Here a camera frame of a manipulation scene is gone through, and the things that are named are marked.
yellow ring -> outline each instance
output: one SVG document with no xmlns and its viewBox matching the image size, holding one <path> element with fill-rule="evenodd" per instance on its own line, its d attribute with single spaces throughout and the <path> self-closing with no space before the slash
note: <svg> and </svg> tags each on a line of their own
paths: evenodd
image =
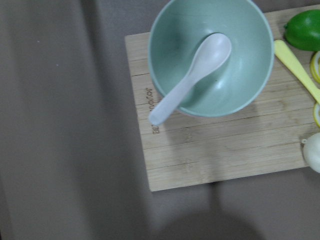
<svg viewBox="0 0 320 240">
<path fill-rule="evenodd" d="M 317 51 L 312 57 L 310 71 L 313 78 L 320 83 L 320 51 Z"/>
<path fill-rule="evenodd" d="M 316 103 L 313 107 L 313 118 L 317 126 L 320 128 L 320 105 Z"/>
</svg>

bamboo board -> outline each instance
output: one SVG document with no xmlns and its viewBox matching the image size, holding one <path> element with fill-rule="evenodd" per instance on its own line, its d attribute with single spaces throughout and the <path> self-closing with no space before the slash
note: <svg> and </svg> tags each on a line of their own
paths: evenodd
<svg viewBox="0 0 320 240">
<path fill-rule="evenodd" d="M 266 13 L 274 39 L 283 38 L 283 26 L 291 17 L 310 9 L 320 5 Z M 148 114 L 161 97 L 149 75 L 148 39 L 148 32 L 128 35 L 125 44 L 151 191 L 307 166 L 300 142 L 319 132 L 313 119 L 315 101 L 277 58 L 262 93 L 239 112 L 217 118 L 174 112 L 154 127 Z M 310 75 L 313 53 L 291 49 Z"/>
</svg>

cutting board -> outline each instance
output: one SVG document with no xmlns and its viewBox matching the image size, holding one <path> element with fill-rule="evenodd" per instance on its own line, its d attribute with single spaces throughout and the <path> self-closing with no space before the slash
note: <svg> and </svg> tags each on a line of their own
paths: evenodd
<svg viewBox="0 0 320 240">
<path fill-rule="evenodd" d="M 320 5 L 265 13 L 274 39 L 294 15 Z M 149 33 L 125 44 L 145 166 L 151 191 L 173 189 L 306 167 L 301 140 L 319 132 L 314 99 L 275 58 L 271 77 L 254 102 L 237 113 L 197 118 L 174 112 L 165 124 L 148 121 L 161 100 L 148 69 Z M 292 48 L 310 74 L 312 52 Z"/>
</svg>

light green bowl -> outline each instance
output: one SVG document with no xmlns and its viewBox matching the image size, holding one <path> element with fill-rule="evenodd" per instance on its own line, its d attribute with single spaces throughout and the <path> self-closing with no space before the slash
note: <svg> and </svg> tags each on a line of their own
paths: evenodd
<svg viewBox="0 0 320 240">
<path fill-rule="evenodd" d="M 239 111 L 258 96 L 272 71 L 272 32 L 252 1 L 172 0 L 153 23 L 148 46 L 151 78 L 162 96 L 184 77 L 198 46 L 212 33 L 230 38 L 231 55 L 178 107 L 187 115 L 220 117 Z"/>
</svg>

green toy vegetable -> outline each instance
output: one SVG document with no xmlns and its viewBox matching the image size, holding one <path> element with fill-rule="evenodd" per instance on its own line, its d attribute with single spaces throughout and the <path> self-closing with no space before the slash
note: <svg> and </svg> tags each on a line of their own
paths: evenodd
<svg viewBox="0 0 320 240">
<path fill-rule="evenodd" d="M 308 10 L 295 15 L 284 26 L 284 37 L 300 50 L 320 51 L 320 10 Z"/>
</svg>

